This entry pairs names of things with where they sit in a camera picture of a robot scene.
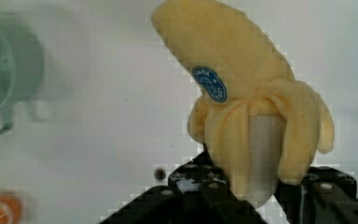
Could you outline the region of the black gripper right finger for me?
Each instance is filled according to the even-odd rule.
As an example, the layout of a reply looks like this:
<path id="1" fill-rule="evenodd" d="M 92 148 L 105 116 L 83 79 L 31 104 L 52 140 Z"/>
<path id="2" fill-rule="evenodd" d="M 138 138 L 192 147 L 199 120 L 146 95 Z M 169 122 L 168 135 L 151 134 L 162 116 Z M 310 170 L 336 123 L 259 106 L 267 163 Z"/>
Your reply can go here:
<path id="1" fill-rule="evenodd" d="M 289 224 L 358 224 L 357 182 L 337 169 L 310 167 L 298 186 L 274 193 Z"/>

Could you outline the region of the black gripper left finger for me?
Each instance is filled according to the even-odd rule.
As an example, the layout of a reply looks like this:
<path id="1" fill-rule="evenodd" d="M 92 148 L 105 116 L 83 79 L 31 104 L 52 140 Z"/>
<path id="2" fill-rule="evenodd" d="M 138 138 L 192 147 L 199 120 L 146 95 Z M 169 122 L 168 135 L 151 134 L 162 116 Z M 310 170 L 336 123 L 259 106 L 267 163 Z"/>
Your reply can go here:
<path id="1" fill-rule="evenodd" d="M 268 224 L 229 189 L 209 150 L 176 168 L 166 186 L 156 186 L 99 224 Z"/>

